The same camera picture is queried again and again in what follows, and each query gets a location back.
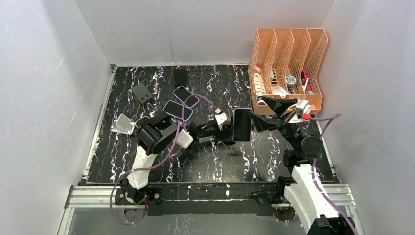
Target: red button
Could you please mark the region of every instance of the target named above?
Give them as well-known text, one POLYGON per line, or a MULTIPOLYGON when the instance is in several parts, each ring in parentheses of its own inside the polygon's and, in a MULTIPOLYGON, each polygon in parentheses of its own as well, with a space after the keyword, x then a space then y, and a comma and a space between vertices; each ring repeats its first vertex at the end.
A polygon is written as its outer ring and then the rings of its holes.
POLYGON ((302 114, 302 119, 304 120, 310 120, 311 115, 310 114, 302 114))

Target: smartphone screen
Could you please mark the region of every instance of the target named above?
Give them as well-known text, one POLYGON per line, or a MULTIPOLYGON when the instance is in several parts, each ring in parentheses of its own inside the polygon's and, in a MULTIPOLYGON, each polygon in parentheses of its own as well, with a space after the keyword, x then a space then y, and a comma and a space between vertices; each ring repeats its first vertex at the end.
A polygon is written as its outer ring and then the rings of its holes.
MULTIPOLYGON (((173 91, 173 95, 182 103, 184 103, 186 99, 192 95, 192 93, 188 91, 184 86, 179 86, 177 89, 173 91)), ((186 106, 189 108, 193 108, 198 103, 199 99, 193 96, 186 102, 186 106)))
POLYGON ((233 114, 233 141, 248 142, 251 140, 250 108, 236 108, 233 114))
MULTIPOLYGON (((163 111, 169 114, 172 117, 182 120, 182 104, 176 103, 174 101, 168 101, 168 103, 164 106, 163 111)), ((189 121, 190 117, 193 114, 193 110, 185 107, 184 108, 184 120, 189 121)))

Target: black marble table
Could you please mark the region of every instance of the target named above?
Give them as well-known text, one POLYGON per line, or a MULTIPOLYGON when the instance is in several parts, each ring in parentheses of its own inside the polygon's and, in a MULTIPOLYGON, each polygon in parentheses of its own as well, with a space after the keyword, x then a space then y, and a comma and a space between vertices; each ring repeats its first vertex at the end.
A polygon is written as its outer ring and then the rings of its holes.
MULTIPOLYGON (((112 184, 130 170, 136 155, 136 143, 130 136, 112 133, 111 124, 123 113, 132 121, 152 117, 162 111, 169 100, 176 100, 173 69, 187 69, 188 87, 210 99, 231 116, 234 108, 251 107, 247 65, 187 67, 120 67, 112 85, 99 137, 95 144, 87 183, 112 184), (143 83, 153 99, 145 104, 134 101, 132 88, 143 83)), ((201 101, 193 115, 213 119, 209 104, 201 101)), ((301 126, 302 131, 318 135, 316 123, 301 126)), ((258 182, 289 176, 283 165, 284 150, 291 148, 279 131, 252 132, 252 141, 225 146, 203 138, 191 149, 176 147, 171 158, 160 168, 151 170, 149 182, 258 182)), ((158 164, 170 147, 159 154, 158 164)), ((334 180, 323 146, 317 157, 322 180, 334 180)))

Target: red object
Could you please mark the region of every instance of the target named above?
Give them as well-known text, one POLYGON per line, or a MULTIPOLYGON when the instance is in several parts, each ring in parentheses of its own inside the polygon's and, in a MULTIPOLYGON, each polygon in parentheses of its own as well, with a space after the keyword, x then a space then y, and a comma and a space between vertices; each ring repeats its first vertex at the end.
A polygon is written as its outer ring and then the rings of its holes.
POLYGON ((304 120, 310 120, 311 114, 302 114, 302 119, 304 120))

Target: white wall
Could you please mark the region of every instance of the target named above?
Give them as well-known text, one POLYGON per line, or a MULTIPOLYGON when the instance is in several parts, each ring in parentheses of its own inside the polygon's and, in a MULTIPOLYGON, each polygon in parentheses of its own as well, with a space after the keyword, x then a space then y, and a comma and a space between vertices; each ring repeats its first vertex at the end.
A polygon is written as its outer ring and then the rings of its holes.
POLYGON ((335 1, 319 80, 325 139, 364 232, 414 234, 415 2, 335 1))
POLYGON ((0 1, 0 230, 55 235, 110 65, 73 0, 0 1))
POLYGON ((76 0, 111 64, 247 63, 257 28, 320 27, 334 0, 76 0))

